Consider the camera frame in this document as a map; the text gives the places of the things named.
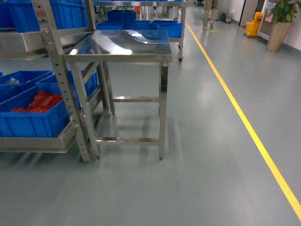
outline gray epoxy floor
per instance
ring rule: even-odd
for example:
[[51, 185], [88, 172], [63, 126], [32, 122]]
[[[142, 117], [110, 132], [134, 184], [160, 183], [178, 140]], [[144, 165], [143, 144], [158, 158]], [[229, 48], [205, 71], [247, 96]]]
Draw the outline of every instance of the gray epoxy floor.
[[[235, 24], [217, 22], [218, 33], [204, 32], [201, 17], [202, 9], [188, 9], [187, 22], [301, 200], [300, 58], [284, 50], [267, 52]], [[163, 161], [156, 147], [139, 146], [102, 146], [102, 159], [89, 164], [79, 162], [76, 145], [67, 154], [2, 153], [1, 226], [300, 225], [191, 33], [185, 32], [181, 65], [172, 44]], [[46, 58], [0, 61], [4, 74], [21, 69], [51, 69], [51, 64]], [[117, 96], [158, 91], [156, 64], [110, 64], [110, 72]], [[155, 136], [156, 111], [153, 104], [119, 104], [115, 126], [121, 134]]]

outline table top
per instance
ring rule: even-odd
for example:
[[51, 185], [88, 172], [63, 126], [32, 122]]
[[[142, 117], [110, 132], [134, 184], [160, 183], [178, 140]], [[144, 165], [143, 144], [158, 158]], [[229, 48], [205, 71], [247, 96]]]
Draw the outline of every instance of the table top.
[[172, 62], [167, 31], [97, 30], [64, 55], [67, 62]]

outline glass door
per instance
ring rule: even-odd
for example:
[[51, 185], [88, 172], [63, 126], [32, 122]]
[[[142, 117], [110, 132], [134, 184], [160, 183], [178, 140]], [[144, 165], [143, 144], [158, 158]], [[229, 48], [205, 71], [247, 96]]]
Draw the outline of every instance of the glass door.
[[262, 19], [258, 30], [258, 35], [266, 40], [269, 40], [269, 34], [272, 28], [272, 17], [268, 16], [270, 10], [275, 6], [275, 0], [265, 0], [262, 8]]

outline green leaves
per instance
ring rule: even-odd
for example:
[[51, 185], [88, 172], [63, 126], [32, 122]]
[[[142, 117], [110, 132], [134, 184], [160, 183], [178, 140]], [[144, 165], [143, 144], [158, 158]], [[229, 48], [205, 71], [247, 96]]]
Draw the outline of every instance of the green leaves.
[[271, 10], [273, 14], [272, 23], [292, 22], [297, 13], [297, 5], [301, 8], [301, 0], [276, 0], [275, 7]]
[[292, 16], [290, 15], [290, 14], [287, 14], [286, 15], [286, 20], [289, 22], [289, 21], [291, 21], [292, 20]]

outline plant pot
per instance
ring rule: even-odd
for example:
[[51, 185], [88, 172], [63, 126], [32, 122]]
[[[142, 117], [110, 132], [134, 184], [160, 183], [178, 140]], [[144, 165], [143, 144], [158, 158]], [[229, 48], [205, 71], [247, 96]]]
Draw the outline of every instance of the plant pot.
[[292, 22], [278, 22], [272, 25], [271, 33], [269, 35], [267, 51], [276, 53], [281, 49], [282, 44], [291, 26]]

